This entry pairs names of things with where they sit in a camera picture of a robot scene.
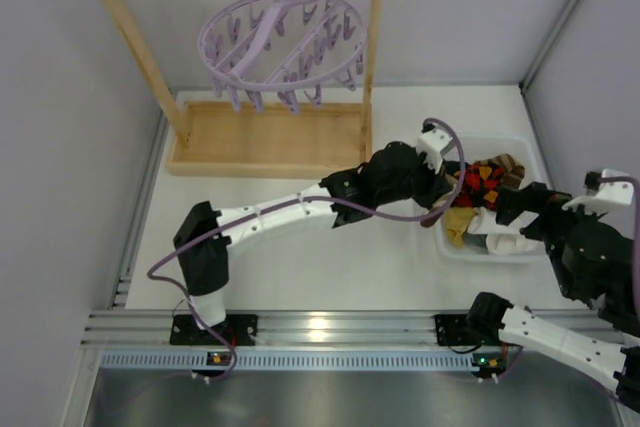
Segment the brown striped sock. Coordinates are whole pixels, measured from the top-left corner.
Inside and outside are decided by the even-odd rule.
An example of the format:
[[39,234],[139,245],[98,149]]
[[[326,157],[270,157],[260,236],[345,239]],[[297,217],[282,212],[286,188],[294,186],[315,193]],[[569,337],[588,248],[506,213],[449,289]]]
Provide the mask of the brown striped sock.
[[500,154],[490,161],[504,170],[502,185],[509,189],[518,189],[526,175],[525,166],[510,154]]

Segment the white sock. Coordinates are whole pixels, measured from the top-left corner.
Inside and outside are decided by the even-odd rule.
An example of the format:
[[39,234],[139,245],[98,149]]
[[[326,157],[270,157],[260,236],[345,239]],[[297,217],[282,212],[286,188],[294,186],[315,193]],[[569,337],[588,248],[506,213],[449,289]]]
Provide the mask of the white sock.
[[520,232],[532,220],[531,214],[524,213],[510,224],[501,225],[497,223],[494,211],[484,207],[477,208],[476,215],[467,227],[465,239],[474,245],[484,247],[491,255],[519,256],[529,254],[542,247],[539,241],[528,239]]

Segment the argyle sock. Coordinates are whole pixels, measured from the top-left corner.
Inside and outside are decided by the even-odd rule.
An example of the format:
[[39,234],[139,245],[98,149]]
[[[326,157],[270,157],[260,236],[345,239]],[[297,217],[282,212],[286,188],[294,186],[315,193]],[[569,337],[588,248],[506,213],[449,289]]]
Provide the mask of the argyle sock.
[[494,211],[505,175],[506,170],[493,162],[466,164],[464,182],[452,206]]

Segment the purple round clip hanger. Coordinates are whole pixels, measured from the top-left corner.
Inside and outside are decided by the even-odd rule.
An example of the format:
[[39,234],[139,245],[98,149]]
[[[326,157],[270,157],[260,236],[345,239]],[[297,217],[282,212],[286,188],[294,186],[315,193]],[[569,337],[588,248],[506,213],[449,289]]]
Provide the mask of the purple round clip hanger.
[[257,112],[274,95],[297,114],[319,108],[335,82],[354,90],[363,74],[368,28],[347,0],[238,0],[217,12],[197,38],[213,91],[234,111]]

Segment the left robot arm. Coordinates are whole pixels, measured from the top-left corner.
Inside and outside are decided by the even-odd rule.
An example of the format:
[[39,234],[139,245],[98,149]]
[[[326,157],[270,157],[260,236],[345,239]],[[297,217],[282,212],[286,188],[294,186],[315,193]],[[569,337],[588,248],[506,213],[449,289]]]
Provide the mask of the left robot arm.
[[195,204],[173,244],[197,328],[224,325],[230,263],[247,250],[282,236],[368,220],[379,207],[399,201],[432,209],[452,190],[443,170],[443,157],[452,146],[426,138],[414,146],[391,142],[369,161],[276,201],[233,209],[214,209],[208,201]]

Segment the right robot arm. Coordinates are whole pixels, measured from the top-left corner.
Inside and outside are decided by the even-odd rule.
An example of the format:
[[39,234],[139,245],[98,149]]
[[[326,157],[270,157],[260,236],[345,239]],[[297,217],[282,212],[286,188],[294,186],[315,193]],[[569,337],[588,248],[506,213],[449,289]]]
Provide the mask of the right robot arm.
[[[496,220],[508,225],[533,216],[522,235],[542,243],[560,295],[617,332],[639,336],[639,237],[626,237],[604,222],[609,212],[638,208],[639,182],[605,169],[585,178],[586,192],[573,196],[533,182],[503,189]],[[617,402],[639,409],[639,347],[605,342],[552,323],[489,292],[479,293],[467,325],[485,339],[532,350],[599,384]]]

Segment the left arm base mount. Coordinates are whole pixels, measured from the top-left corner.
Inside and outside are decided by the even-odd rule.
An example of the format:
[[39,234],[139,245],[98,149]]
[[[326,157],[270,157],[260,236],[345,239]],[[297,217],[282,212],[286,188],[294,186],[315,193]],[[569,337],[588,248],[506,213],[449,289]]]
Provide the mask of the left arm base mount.
[[[251,347],[255,345],[254,337],[258,333],[258,319],[256,314],[228,314],[226,319],[212,329],[233,348]],[[169,337],[172,346],[214,347],[207,353],[206,365],[210,369],[194,369],[193,374],[210,381],[220,377],[232,362],[229,352],[222,352],[224,344],[208,331],[201,329],[196,320],[188,314],[175,315]]]

